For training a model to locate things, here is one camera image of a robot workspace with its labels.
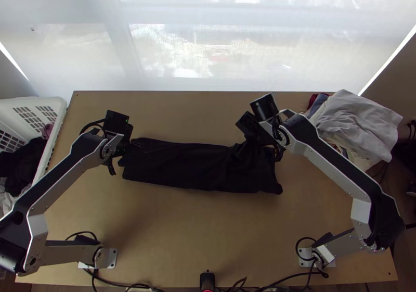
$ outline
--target white curtain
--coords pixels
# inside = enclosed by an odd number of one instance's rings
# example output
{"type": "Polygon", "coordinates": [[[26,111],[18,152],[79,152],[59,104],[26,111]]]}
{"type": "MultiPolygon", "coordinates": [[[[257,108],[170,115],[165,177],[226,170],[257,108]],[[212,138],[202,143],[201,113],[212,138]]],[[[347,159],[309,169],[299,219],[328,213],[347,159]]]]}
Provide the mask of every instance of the white curtain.
{"type": "Polygon", "coordinates": [[[74,90],[358,93],[416,0],[0,0],[0,42],[41,96],[74,90]]]}

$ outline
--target black arm segment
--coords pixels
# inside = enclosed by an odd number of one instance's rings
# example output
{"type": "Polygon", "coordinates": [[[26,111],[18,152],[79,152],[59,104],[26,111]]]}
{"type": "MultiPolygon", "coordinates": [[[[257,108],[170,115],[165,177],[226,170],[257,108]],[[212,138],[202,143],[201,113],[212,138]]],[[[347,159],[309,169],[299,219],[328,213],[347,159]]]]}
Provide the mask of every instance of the black arm segment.
{"type": "Polygon", "coordinates": [[[377,249],[380,249],[393,244],[405,229],[394,199],[385,195],[376,181],[322,140],[315,126],[305,116],[294,115],[284,121],[281,126],[285,127],[298,142],[311,147],[369,195],[371,199],[369,225],[372,233],[364,239],[367,245],[371,246],[375,242],[377,249]]]}

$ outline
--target black cloth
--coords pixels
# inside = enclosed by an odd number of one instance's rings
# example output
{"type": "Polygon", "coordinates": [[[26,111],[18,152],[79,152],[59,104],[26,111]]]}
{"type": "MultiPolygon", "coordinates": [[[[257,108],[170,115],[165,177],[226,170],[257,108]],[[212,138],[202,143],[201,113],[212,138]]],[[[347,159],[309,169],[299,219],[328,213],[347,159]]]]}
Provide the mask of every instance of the black cloth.
{"type": "Polygon", "coordinates": [[[205,191],[281,194],[275,150],[249,141],[232,147],[133,139],[119,166],[123,178],[205,191]]]}
{"type": "Polygon", "coordinates": [[[46,146],[43,138],[34,138],[13,153],[0,153],[0,177],[7,177],[4,190],[12,196],[20,195],[31,184],[46,146]]]}

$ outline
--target black cable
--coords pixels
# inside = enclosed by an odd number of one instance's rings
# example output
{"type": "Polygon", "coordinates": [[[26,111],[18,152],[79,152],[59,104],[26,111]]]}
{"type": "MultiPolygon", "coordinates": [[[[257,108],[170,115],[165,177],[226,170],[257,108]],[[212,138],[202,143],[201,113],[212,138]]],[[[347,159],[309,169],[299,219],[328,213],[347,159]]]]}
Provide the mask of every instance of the black cable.
{"type": "Polygon", "coordinates": [[[381,179],[380,179],[380,181],[379,181],[379,184],[381,184],[382,182],[383,182],[383,179],[384,179],[384,177],[386,176],[386,173],[387,173],[387,168],[388,168],[388,166],[390,165],[390,163],[387,163],[386,164],[386,168],[384,169],[384,172],[383,172],[383,175],[381,176],[381,179]]]}
{"type": "Polygon", "coordinates": [[[416,135],[416,120],[411,120],[410,123],[413,125],[414,127],[414,131],[413,131],[413,138],[416,135]]]}
{"type": "Polygon", "coordinates": [[[413,125],[412,125],[412,123],[407,123],[406,126],[409,128],[409,136],[407,137],[407,139],[410,139],[410,136],[412,135],[412,126],[413,125]]]}
{"type": "MultiPolygon", "coordinates": [[[[91,231],[79,231],[79,232],[73,233],[72,235],[68,236],[65,240],[68,240],[68,239],[70,239],[74,236],[81,235],[81,234],[90,234],[94,238],[94,240],[98,241],[97,236],[91,231]]],[[[97,288],[96,288],[95,283],[94,283],[95,280],[100,281],[100,282],[105,283],[105,284],[108,284],[108,285],[111,285],[111,286],[120,287],[120,288],[127,288],[127,291],[131,288],[136,287],[136,288],[143,288],[143,289],[153,289],[156,292],[164,292],[163,290],[161,290],[159,288],[152,288],[149,285],[144,284],[144,283],[124,284],[124,283],[117,283],[117,282],[112,282],[112,281],[106,280],[106,279],[101,278],[101,277],[98,276],[98,269],[94,269],[93,272],[91,272],[87,269],[84,269],[84,271],[92,277],[91,278],[91,280],[92,280],[91,281],[91,286],[92,286],[94,292],[97,292],[97,288]]]]}
{"type": "Polygon", "coordinates": [[[406,229],[412,229],[412,228],[415,228],[415,227],[416,227],[416,223],[406,225],[406,229]]]}
{"type": "MultiPolygon", "coordinates": [[[[91,271],[89,271],[87,269],[84,269],[84,271],[88,275],[93,276],[95,280],[100,281],[100,282],[105,283],[105,284],[108,284],[108,285],[111,285],[111,286],[114,286],[114,287],[120,287],[120,288],[143,288],[143,289],[151,289],[152,288],[151,286],[149,286],[147,284],[144,284],[144,283],[124,284],[124,283],[118,283],[118,282],[109,281],[109,280],[106,280],[104,278],[99,277],[97,275],[98,270],[97,270],[97,273],[96,274],[92,273],[91,271]]],[[[152,289],[154,289],[156,291],[159,291],[159,292],[164,292],[162,289],[159,289],[159,288],[152,288],[152,289]]]]}
{"type": "Polygon", "coordinates": [[[84,133],[88,128],[90,128],[90,127],[93,127],[93,126],[95,126],[95,127],[99,127],[101,130],[102,130],[102,133],[104,134],[104,138],[108,138],[107,137],[107,132],[106,132],[106,130],[104,129],[104,127],[102,127],[101,125],[99,125],[99,124],[87,124],[87,125],[85,125],[82,129],[81,129],[81,131],[80,131],[80,135],[82,134],[82,133],[84,133]]]}
{"type": "Polygon", "coordinates": [[[309,287],[310,277],[312,276],[312,270],[314,269],[314,265],[315,265],[316,261],[317,261],[317,259],[314,259],[314,261],[312,262],[312,265],[310,266],[308,280],[306,281],[305,286],[300,290],[296,290],[297,292],[303,292],[309,287]]]}
{"type": "Polygon", "coordinates": [[[276,282],[273,282],[272,284],[269,284],[268,286],[261,287],[260,289],[258,289],[258,290],[257,290],[257,291],[255,291],[255,292],[263,292],[264,290],[267,290],[267,289],[269,289],[269,288],[274,288],[274,287],[276,287],[278,284],[280,284],[280,283],[282,283],[282,282],[284,282],[284,281],[286,281],[286,280],[289,280],[289,279],[295,278],[295,277],[299,277],[299,276],[310,276],[310,275],[321,275],[321,276],[322,276],[322,277],[324,277],[325,279],[326,279],[326,278],[329,278],[329,275],[328,275],[326,272],[323,272],[322,270],[318,270],[318,271],[310,271],[310,270],[309,270],[309,272],[306,272],[306,273],[299,273],[299,274],[294,274],[294,275],[287,276],[287,277],[285,277],[285,278],[283,278],[283,279],[281,279],[281,280],[278,280],[278,281],[276,281],[276,282]]]}
{"type": "Polygon", "coordinates": [[[303,237],[300,238],[296,244],[295,244],[295,250],[296,250],[296,255],[299,256],[300,259],[303,259],[304,261],[313,261],[315,259],[315,257],[311,257],[311,258],[304,258],[299,254],[299,244],[303,241],[303,240],[312,240],[313,242],[316,242],[315,239],[311,238],[311,237],[303,237]]]}
{"type": "Polygon", "coordinates": [[[236,281],[233,285],[232,285],[232,287],[230,287],[228,290],[227,290],[227,292],[235,292],[234,291],[234,289],[236,288],[236,286],[241,282],[241,285],[238,287],[239,289],[242,289],[242,287],[244,286],[244,284],[245,284],[245,281],[247,280],[247,276],[246,277],[244,277],[244,278],[242,278],[242,279],[240,279],[240,280],[238,280],[238,281],[236,281]]]}
{"type": "Polygon", "coordinates": [[[97,292],[97,288],[95,287],[94,280],[95,276],[97,275],[98,269],[94,269],[93,275],[91,276],[91,287],[93,287],[93,291],[97,292]]]}
{"type": "Polygon", "coordinates": [[[69,240],[70,238],[72,238],[73,236],[78,236],[78,235],[82,235],[82,234],[90,234],[91,236],[93,236],[93,238],[94,238],[94,240],[95,241],[98,241],[98,239],[97,239],[97,236],[93,233],[93,232],[91,232],[91,231],[79,231],[79,232],[76,232],[76,233],[73,233],[72,235],[70,235],[70,236],[68,236],[66,239],[65,239],[65,241],[66,240],[69,240]]]}
{"type": "Polygon", "coordinates": [[[371,176],[371,178],[376,178],[378,175],[380,175],[384,171],[387,165],[388,165],[387,162],[384,163],[383,166],[380,168],[380,171],[378,171],[375,175],[371,176]]]}

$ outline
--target wooden tabletop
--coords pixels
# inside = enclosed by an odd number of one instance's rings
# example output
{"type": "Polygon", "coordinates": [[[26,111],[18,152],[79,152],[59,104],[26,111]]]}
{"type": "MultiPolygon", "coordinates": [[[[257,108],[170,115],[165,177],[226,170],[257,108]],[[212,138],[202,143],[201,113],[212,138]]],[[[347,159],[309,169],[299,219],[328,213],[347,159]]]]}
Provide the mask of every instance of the wooden tabletop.
{"type": "MultiPolygon", "coordinates": [[[[132,138],[231,146],[244,141],[235,126],[264,93],[252,92],[75,92],[51,166],[64,158],[80,129],[103,118],[107,109],[130,116],[132,138]]],[[[311,93],[278,93],[280,109],[304,111],[311,93]]],[[[218,286],[248,276],[246,286],[264,286],[305,272],[295,243],[352,227],[352,199],[306,158],[290,152],[276,164],[283,194],[204,192],[131,182],[114,165],[85,172],[46,212],[48,239],[90,230],[119,250],[115,269],[100,270],[108,280],[151,283],[157,287],[196,287],[209,269],[218,286]]],[[[341,257],[329,279],[341,284],[397,280],[389,251],[341,257]]],[[[90,285],[76,263],[43,266],[19,282],[90,285]]],[[[297,277],[288,285],[304,285],[297,277]]]]}

